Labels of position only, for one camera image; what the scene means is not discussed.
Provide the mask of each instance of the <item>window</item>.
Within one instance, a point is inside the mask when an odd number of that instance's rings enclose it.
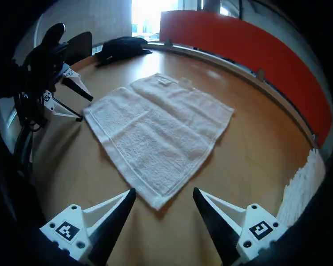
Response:
[[[177,10],[179,0],[132,0],[132,36],[158,41],[160,15]]]

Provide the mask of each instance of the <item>red panel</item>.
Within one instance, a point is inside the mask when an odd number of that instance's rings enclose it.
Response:
[[[328,102],[308,67],[283,42],[247,22],[210,12],[162,13],[160,40],[194,46],[236,61],[279,89],[325,141],[332,123]]]

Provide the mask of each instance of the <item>black object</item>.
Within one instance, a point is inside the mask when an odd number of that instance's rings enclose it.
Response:
[[[198,188],[194,188],[193,198],[223,265],[231,265],[240,257],[236,250],[239,235],[210,206]]]
[[[99,61],[96,67],[138,55],[151,54],[151,51],[142,48],[142,45],[147,43],[145,39],[138,37],[120,37],[110,40],[103,44],[101,52],[95,54]]]
[[[119,206],[106,218],[103,224],[90,236],[93,248],[89,260],[96,266],[105,266],[117,238],[127,220],[136,199],[136,190],[131,188]]]
[[[276,0],[305,35],[329,82],[333,98],[333,4]],[[11,72],[18,42],[52,0],[0,1],[0,97],[12,96],[26,72]],[[0,135],[0,264],[81,265],[49,241],[35,187],[17,174],[20,165]],[[246,265],[333,264],[333,153],[327,174],[300,219],[268,250]]]
[[[50,91],[53,95],[56,91],[55,84],[70,68],[64,61],[70,44],[59,43],[64,32],[65,25],[63,23],[50,27],[44,35],[42,43],[28,54],[22,66],[18,66],[15,62],[11,63],[11,71],[15,78],[12,80],[14,86],[10,86],[10,91],[2,95],[4,97],[13,96],[17,115],[23,128],[16,141],[14,156],[26,166],[27,170],[23,172],[25,176],[30,172],[29,157],[32,149],[32,135],[29,134],[29,131],[37,132],[47,123],[44,115],[44,92]],[[74,51],[86,51],[86,47],[90,49],[91,54],[91,33],[90,37],[89,33],[76,36],[71,42],[73,43],[73,48],[70,51],[72,58],[77,59],[77,56],[82,56],[79,53],[75,54]],[[63,78],[62,83],[87,100],[92,101],[93,97],[71,79]],[[54,100],[77,115],[76,121],[83,120],[82,115],[58,100]]]
[[[64,56],[64,61],[68,65],[73,65],[92,55],[92,34],[89,31],[71,38],[68,44],[69,46]]]

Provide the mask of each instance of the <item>bright window light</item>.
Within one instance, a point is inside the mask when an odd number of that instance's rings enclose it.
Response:
[[[224,7],[220,8],[219,13],[221,15],[225,15],[225,16],[229,16],[230,15],[230,12],[227,9],[225,9]]]

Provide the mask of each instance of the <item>wooden table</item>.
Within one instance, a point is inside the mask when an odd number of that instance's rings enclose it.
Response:
[[[204,165],[161,211],[137,197],[108,263],[220,265],[193,201],[193,188],[240,207],[258,203],[275,216],[283,189],[305,164],[310,145],[291,118],[261,91],[192,58],[154,51],[101,69],[91,64],[79,70],[94,101],[156,72],[190,79],[194,87],[236,112]],[[58,87],[55,96],[79,112],[88,105],[64,87]],[[55,118],[41,135],[34,172],[47,220],[69,204],[87,208],[130,188],[85,121]]]

